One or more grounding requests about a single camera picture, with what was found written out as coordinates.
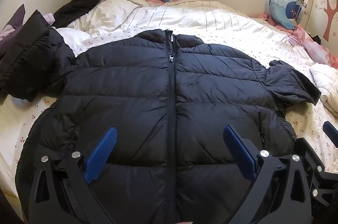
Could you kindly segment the black puffer jacket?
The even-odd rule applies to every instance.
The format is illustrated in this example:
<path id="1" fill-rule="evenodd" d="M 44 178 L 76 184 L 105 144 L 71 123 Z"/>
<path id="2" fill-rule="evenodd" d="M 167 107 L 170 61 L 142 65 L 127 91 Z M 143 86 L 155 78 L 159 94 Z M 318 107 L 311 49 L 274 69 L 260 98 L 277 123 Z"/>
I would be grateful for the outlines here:
<path id="1" fill-rule="evenodd" d="M 319 90 L 286 63 L 264 67 L 229 46 L 156 29 L 75 55 L 63 91 L 33 124 L 15 183 L 30 223 L 88 223 L 66 166 L 114 127 L 117 142 L 85 187 L 112 223 L 226 223 L 253 182 L 224 143 L 227 125 L 259 150 L 292 154 L 287 108 Z"/>

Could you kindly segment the cream folded quilt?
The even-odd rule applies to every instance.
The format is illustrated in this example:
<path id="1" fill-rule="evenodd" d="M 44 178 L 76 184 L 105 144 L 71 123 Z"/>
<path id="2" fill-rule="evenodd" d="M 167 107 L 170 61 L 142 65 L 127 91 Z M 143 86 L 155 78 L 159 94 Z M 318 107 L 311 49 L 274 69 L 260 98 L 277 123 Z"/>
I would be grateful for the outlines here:
<path id="1" fill-rule="evenodd" d="M 321 92 L 320 100 L 327 110 L 337 117 L 338 113 L 338 74 L 337 69 L 325 64 L 315 63 L 310 72 L 316 87 Z"/>

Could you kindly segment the pink floral blanket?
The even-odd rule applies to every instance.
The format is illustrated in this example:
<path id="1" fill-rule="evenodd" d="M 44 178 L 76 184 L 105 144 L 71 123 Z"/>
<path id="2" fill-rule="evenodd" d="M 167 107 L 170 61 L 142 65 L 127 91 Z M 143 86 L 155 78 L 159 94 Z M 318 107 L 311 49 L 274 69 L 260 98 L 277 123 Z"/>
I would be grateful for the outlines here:
<path id="1" fill-rule="evenodd" d="M 289 36 L 288 41 L 292 46 L 302 46 L 314 62 L 326 64 L 337 69 L 337 57 L 333 56 L 328 49 L 315 42 L 300 25 Z"/>

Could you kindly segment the white wardrobe with tree decal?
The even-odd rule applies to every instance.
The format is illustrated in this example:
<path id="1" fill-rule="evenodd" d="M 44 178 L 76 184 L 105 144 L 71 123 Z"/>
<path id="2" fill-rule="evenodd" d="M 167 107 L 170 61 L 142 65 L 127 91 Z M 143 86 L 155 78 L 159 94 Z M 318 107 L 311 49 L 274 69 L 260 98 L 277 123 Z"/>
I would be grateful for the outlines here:
<path id="1" fill-rule="evenodd" d="M 312 0 L 307 32 L 318 36 L 321 45 L 337 54 L 337 0 Z"/>

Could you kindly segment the black coat on left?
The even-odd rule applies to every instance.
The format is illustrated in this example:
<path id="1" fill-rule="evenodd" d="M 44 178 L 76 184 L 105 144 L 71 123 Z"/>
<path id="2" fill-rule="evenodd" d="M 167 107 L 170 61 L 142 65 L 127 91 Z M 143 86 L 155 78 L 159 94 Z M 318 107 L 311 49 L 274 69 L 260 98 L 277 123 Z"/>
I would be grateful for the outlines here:
<path id="1" fill-rule="evenodd" d="M 35 11 L 1 61 L 1 95 L 29 102 L 38 95 L 59 96 L 75 61 L 64 38 Z"/>

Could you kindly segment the right blue cartoon curtain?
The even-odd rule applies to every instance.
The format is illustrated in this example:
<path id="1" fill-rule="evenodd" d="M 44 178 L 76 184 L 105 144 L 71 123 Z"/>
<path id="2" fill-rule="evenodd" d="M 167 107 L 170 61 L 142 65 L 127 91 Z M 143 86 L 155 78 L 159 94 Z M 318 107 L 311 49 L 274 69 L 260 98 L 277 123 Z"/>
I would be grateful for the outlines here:
<path id="1" fill-rule="evenodd" d="M 306 7 L 306 0 L 269 0 L 271 18 L 288 30 L 299 25 Z"/>

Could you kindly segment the white cherry print bedsheet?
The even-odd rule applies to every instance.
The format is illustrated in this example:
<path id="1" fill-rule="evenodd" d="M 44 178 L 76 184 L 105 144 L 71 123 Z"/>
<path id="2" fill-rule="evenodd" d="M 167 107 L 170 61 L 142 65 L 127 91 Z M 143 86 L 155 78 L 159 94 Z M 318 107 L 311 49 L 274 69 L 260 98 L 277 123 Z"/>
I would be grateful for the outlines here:
<path id="1" fill-rule="evenodd" d="M 310 72 L 314 62 L 306 50 L 292 46 L 290 34 L 265 19 L 252 19 L 215 1 L 178 1 L 154 4 L 145 0 L 103 0 L 98 6 L 59 33 L 76 55 L 94 46 L 132 37 L 149 29 L 169 29 L 174 34 L 194 35 L 207 44 L 238 49 L 268 66 L 284 61 L 315 85 Z M 321 100 L 316 106 L 294 107 L 286 115 L 299 137 L 304 137 L 325 169 L 337 172 L 337 148 L 322 130 L 326 121 L 337 124 Z"/>

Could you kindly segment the purple folded garment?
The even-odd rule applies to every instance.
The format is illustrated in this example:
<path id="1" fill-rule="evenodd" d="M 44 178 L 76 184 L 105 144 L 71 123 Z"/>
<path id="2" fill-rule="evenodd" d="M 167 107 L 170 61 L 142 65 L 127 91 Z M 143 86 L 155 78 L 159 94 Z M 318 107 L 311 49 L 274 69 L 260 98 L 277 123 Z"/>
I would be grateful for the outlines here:
<path id="1" fill-rule="evenodd" d="M 52 13 L 41 16 L 41 13 L 33 13 L 29 20 L 24 24 L 26 9 L 22 4 L 1 30 L 1 60 L 6 52 L 16 41 L 24 41 L 25 38 L 31 39 L 37 37 L 46 29 L 46 25 L 52 25 L 56 19 Z"/>

